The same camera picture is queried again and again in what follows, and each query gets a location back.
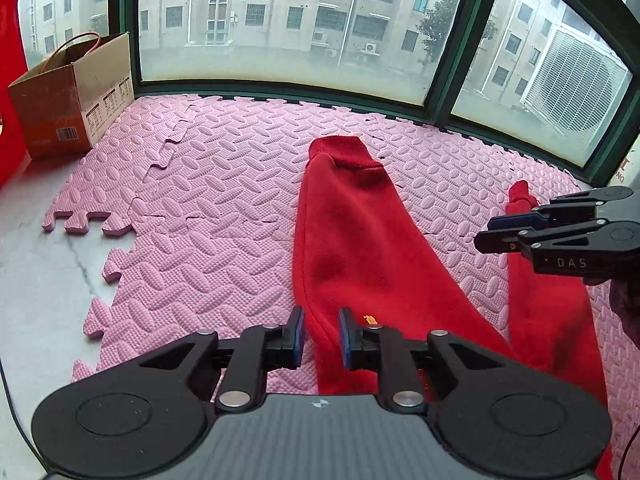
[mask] red fabric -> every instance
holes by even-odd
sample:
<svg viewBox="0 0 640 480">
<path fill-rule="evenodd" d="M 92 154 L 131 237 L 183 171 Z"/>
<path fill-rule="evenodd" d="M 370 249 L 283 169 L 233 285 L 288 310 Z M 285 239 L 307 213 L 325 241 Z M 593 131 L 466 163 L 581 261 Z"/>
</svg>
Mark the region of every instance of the red fabric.
<svg viewBox="0 0 640 480">
<path fill-rule="evenodd" d="M 511 186 L 508 215 L 526 213 L 536 206 L 538 201 L 529 194 L 525 180 Z M 509 332 L 519 360 L 580 386 L 606 406 L 602 358 L 582 280 L 536 274 L 531 262 L 519 253 L 509 254 L 508 266 Z M 612 479 L 611 458 L 607 447 L 596 470 L 600 480 Z"/>
<path fill-rule="evenodd" d="M 510 192 L 507 213 L 537 205 L 527 183 Z M 338 309 L 373 316 L 405 337 L 441 328 L 563 378 L 605 405 L 602 362 L 584 286 L 539 276 L 510 254 L 511 347 L 471 305 L 407 213 L 384 167 L 357 137 L 323 137 L 309 147 L 293 251 L 293 287 L 316 345 L 323 395 L 376 391 L 371 372 L 342 366 Z M 541 316 L 540 307 L 552 315 Z M 598 468 L 610 480 L 610 452 Z"/>
</svg>

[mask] red plastic object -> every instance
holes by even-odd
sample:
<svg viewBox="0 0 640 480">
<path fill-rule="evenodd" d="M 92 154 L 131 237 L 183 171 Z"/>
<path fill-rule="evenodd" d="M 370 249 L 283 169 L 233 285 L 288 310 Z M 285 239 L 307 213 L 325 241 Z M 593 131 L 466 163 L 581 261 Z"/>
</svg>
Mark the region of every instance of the red plastic object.
<svg viewBox="0 0 640 480">
<path fill-rule="evenodd" d="M 7 87 L 27 71 L 18 23 L 18 0 L 0 0 L 0 186 L 23 161 L 27 152 L 22 129 Z"/>
</svg>

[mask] cardboard box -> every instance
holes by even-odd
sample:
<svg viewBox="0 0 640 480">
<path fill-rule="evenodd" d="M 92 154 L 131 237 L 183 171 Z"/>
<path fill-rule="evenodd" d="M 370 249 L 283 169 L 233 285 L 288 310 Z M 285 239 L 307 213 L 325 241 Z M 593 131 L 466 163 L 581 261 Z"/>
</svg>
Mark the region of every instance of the cardboard box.
<svg viewBox="0 0 640 480">
<path fill-rule="evenodd" d="M 129 34 L 66 47 L 9 85 L 31 158 L 88 152 L 133 102 Z"/>
</svg>

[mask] tree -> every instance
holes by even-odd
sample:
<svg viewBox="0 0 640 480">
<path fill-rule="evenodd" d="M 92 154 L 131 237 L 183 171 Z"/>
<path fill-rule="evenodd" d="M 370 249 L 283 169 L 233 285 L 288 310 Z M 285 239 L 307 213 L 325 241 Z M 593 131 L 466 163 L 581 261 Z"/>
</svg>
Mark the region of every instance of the tree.
<svg viewBox="0 0 640 480">
<path fill-rule="evenodd" d="M 427 9 L 424 18 L 418 23 L 418 31 L 424 35 L 422 43 L 427 53 L 423 63 L 438 60 L 449 35 L 451 23 L 456 15 L 459 0 L 438 0 L 431 9 Z M 488 20 L 482 38 L 490 40 L 498 28 Z"/>
</svg>

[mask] window glass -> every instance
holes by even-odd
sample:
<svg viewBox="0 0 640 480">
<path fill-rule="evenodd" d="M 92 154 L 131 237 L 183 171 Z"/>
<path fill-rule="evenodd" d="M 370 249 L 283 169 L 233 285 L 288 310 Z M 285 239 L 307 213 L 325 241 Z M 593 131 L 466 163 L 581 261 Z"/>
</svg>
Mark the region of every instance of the window glass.
<svg viewBox="0 0 640 480">
<path fill-rule="evenodd" d="M 458 3 L 140 0 L 148 10 L 148 32 L 138 35 L 142 79 L 292 82 L 420 105 Z M 175 6 L 182 25 L 166 27 Z"/>
<path fill-rule="evenodd" d="M 107 10 L 106 0 L 18 0 L 20 34 L 28 68 L 33 68 L 76 34 L 95 30 L 106 36 L 109 33 Z"/>
<path fill-rule="evenodd" d="M 453 114 L 583 166 L 631 73 L 561 0 L 495 0 L 490 20 Z"/>
</svg>

